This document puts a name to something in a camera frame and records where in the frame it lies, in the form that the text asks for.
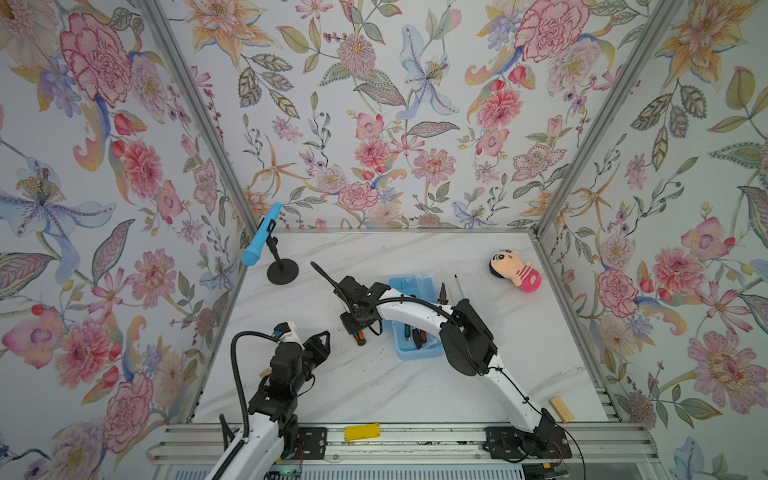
black round base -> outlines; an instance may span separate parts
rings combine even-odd
[[[266,278],[275,285],[285,285],[293,282],[299,275],[299,266],[296,262],[288,259],[281,259],[283,268],[277,262],[273,262],[270,268],[266,269]]]

blue flower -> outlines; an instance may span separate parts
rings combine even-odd
[[[76,207],[59,205],[65,199],[59,190],[61,182],[53,168],[33,157],[27,158],[29,170],[20,169],[16,188],[24,198],[14,197],[0,188],[0,218],[11,225],[13,234],[26,237],[31,232],[47,233],[61,249],[61,261],[55,279],[59,284],[72,276],[80,265],[80,255],[69,240],[76,227],[101,227],[112,218],[115,204],[86,202]]]

orange flower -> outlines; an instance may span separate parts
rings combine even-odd
[[[664,87],[690,69],[691,73],[720,88],[720,55],[736,45],[745,44],[739,23],[754,11],[753,0],[694,0],[671,37],[664,42],[657,57],[672,57],[670,74]]]
[[[195,52],[217,43],[232,58],[240,70],[243,44],[258,47],[280,44],[264,30],[254,25],[266,9],[247,0],[184,0],[192,8],[187,22],[194,25],[192,45]]]

black cable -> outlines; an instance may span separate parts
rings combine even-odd
[[[525,396],[525,394],[524,394],[524,393],[523,393],[523,392],[522,392],[522,391],[521,391],[521,390],[518,388],[518,386],[517,386],[517,385],[515,385],[515,382],[513,382],[513,381],[512,381],[512,379],[511,379],[511,378],[509,378],[509,375],[507,375],[506,373],[504,373],[504,369],[500,369],[500,368],[498,368],[497,366],[494,366],[494,367],[492,367],[492,368],[493,368],[494,370],[497,370],[497,371],[501,372],[501,373],[502,373],[502,375],[503,375],[503,376],[504,376],[504,377],[505,377],[507,380],[509,380],[509,382],[512,384],[512,386],[514,386],[514,387],[515,387],[515,390],[517,390],[517,391],[518,391],[518,393],[520,394],[520,396],[523,398],[523,403],[527,403],[527,404],[528,404],[528,406],[529,406],[529,407],[531,407],[531,408],[533,409],[533,411],[534,411],[534,412],[536,412],[536,413],[538,413],[539,415],[541,415],[541,417],[542,417],[543,419],[547,419],[547,420],[549,420],[549,418],[545,417],[545,416],[544,416],[544,414],[543,414],[543,413],[541,413],[541,410],[537,409],[536,407],[534,407],[534,406],[531,404],[531,397]],[[554,426],[556,426],[556,427],[559,427],[559,428],[563,429],[563,432],[565,432],[565,434],[566,434],[566,435],[568,435],[569,437],[571,437],[571,440],[573,440],[574,444],[576,444],[576,448],[578,449],[578,454],[579,454],[579,457],[581,457],[581,467],[584,469],[584,480],[587,480],[587,464],[584,462],[584,454],[583,454],[583,453],[581,453],[581,447],[580,447],[580,446],[578,446],[578,442],[576,442],[576,439],[574,438],[574,436],[573,436],[573,435],[571,435],[571,433],[570,433],[568,430],[564,429],[562,426],[560,426],[560,425],[558,425],[558,424],[556,424],[556,423],[554,424]]]

pink flower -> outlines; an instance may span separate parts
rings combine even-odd
[[[766,391],[759,385],[768,381],[768,371],[750,364],[757,358],[754,350],[737,352],[738,346],[739,337],[731,330],[725,336],[709,332],[704,334],[703,344],[690,339],[688,356],[699,363],[694,369],[694,389],[704,395],[712,394],[712,401],[720,408],[725,406],[727,393],[730,408],[746,415],[755,404],[766,406]]]
[[[660,286],[672,293],[693,293],[705,279],[706,269],[698,257],[684,248],[663,248],[656,255],[654,273]]]
[[[92,303],[88,306],[88,313],[93,313],[96,310],[104,309],[104,317],[112,313],[112,306],[113,305],[122,305],[123,299],[118,298],[118,294],[121,290],[128,284],[128,282],[131,280],[130,277],[127,277],[125,280],[123,280],[123,273],[125,273],[125,270],[118,268],[118,273],[114,278],[114,281],[112,280],[112,274],[107,272],[104,275],[104,286],[107,288],[101,288],[99,285],[94,286],[91,289],[91,292],[99,297],[103,298],[103,300],[99,300],[96,303]]]
[[[355,130],[355,136],[358,140],[362,140],[364,138],[376,138],[380,133],[382,133],[383,128],[384,120],[382,120],[381,115],[376,115],[374,117],[373,115],[359,114],[357,116],[357,129]]]
[[[707,218],[699,226],[688,230],[688,233],[680,238],[684,247],[701,258],[717,258],[728,254],[728,246],[725,244],[725,230],[720,225],[717,217]]]
[[[389,147],[381,138],[370,138],[360,142],[355,149],[355,159],[365,168],[375,170],[389,160]]]
[[[118,385],[118,392],[109,399],[102,424],[107,450],[120,453],[141,433],[149,418],[153,394],[152,381],[142,372],[134,374],[132,381]]]
[[[101,322],[85,320],[74,325],[64,337],[63,353],[56,356],[59,382],[73,389],[78,383],[88,383],[107,362],[112,347],[109,331]]]
[[[114,108],[131,89],[131,64],[118,34],[90,13],[69,15],[69,30],[59,35],[61,54],[80,89]]]
[[[360,34],[351,33],[336,50],[342,65],[356,77],[362,77],[376,66],[376,52],[373,45]]]
[[[478,109],[478,123],[489,130],[505,127],[519,114],[523,102],[520,94],[510,88],[494,91]]]
[[[144,299],[144,309],[157,306],[157,298],[170,295],[176,291],[174,280],[176,270],[174,259],[165,254],[161,248],[152,252],[144,252],[144,262],[134,264],[138,273],[131,275],[129,283],[133,283],[133,295],[136,300]]]
[[[485,162],[483,165],[478,165],[475,169],[475,180],[480,180],[484,184],[490,184],[492,181],[498,180],[498,172],[490,163]]]
[[[339,203],[350,210],[365,210],[379,201],[379,191],[371,190],[370,184],[355,182],[339,192]]]
[[[588,19],[582,0],[536,0],[515,33],[515,48],[523,47],[523,60],[553,57],[576,41]]]
[[[123,175],[141,198],[154,197],[163,180],[160,157],[143,141],[131,142],[123,154]]]
[[[51,307],[43,310],[39,317],[23,320],[13,327],[2,337],[2,344],[27,365],[41,369],[51,362],[63,332],[63,320]]]
[[[205,167],[197,167],[192,170],[194,173],[194,188],[192,197],[199,203],[205,205],[205,211],[211,215],[216,210],[217,193],[216,168],[213,161],[209,158],[205,162]]]
[[[634,299],[639,292],[630,277],[609,268],[598,277],[598,285],[600,300],[615,316],[627,318],[637,310]]]
[[[739,296],[739,292],[736,290],[728,290],[718,300],[717,290],[717,282],[710,282],[711,295],[705,295],[701,290],[697,288],[695,289],[696,294],[699,296],[704,305],[712,307],[707,310],[707,316],[712,318],[715,316],[715,313],[719,313],[723,323],[725,323],[725,326],[727,326],[731,332],[736,332],[736,330],[733,329],[733,325],[738,326],[745,332],[749,332],[752,329],[752,326],[734,315],[749,315],[750,309],[746,308],[745,306],[727,306],[728,303],[733,302],[736,297]]]
[[[307,12],[304,15],[301,15],[301,18],[307,18],[312,14],[315,15],[315,18],[320,18],[320,12],[325,12],[333,8],[333,5],[325,3],[325,0],[301,0],[301,2],[304,5],[297,5],[296,11]]]
[[[421,154],[413,161],[416,168],[412,173],[416,178],[426,178],[430,184],[437,185],[448,180],[448,176],[456,172],[454,163],[456,159],[448,155],[447,151],[438,152],[433,148],[429,154]]]
[[[508,136],[509,130],[506,128],[502,130],[489,130],[482,136],[478,142],[477,148],[478,150],[482,150],[483,153],[489,157],[495,157],[498,155],[498,152],[502,151],[502,147],[504,147],[504,142],[507,141]]]
[[[523,181],[537,177],[549,167],[556,164],[565,156],[565,150],[551,150],[543,144],[531,147],[525,155],[515,157],[515,174],[513,181]]]
[[[404,134],[400,137],[400,141],[392,141],[392,145],[395,145],[395,150],[393,150],[392,153],[406,154],[406,157],[408,157],[408,153],[411,151],[415,151],[417,154],[423,154],[424,150],[419,147],[422,147],[424,143],[424,140],[419,140],[419,137],[411,137],[409,140],[408,135]]]

